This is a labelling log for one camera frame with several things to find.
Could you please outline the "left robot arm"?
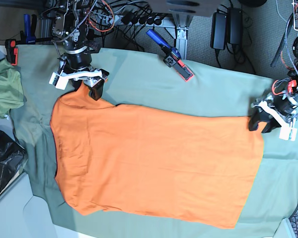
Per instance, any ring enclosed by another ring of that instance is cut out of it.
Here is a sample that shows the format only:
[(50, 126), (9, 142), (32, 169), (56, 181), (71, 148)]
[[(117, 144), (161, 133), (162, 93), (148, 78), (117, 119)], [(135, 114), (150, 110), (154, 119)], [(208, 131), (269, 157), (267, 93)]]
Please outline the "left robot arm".
[(293, 12), (287, 20), (280, 45), (271, 62), (271, 66), (275, 66), (277, 60), (282, 59), (283, 53), (286, 53), (291, 62), (288, 76), (274, 81), (271, 92), (251, 104), (255, 111), (250, 117), (248, 129), (256, 131), (259, 123), (265, 122), (262, 133), (279, 128), (280, 139), (294, 141), (298, 119), (298, 0), (292, 1), (292, 6)]

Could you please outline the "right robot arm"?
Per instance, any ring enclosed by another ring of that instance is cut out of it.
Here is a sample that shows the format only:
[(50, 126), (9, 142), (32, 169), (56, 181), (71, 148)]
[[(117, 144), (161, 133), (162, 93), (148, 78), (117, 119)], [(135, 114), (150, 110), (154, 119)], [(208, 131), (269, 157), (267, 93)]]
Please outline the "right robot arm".
[(99, 100), (109, 72), (94, 68), (92, 54), (100, 51), (100, 45), (87, 38), (90, 14), (96, 6), (95, 0), (62, 0), (52, 27), (52, 40), (59, 60), (59, 68), (53, 72), (49, 84), (64, 90), (71, 81), (85, 84), (89, 95)]

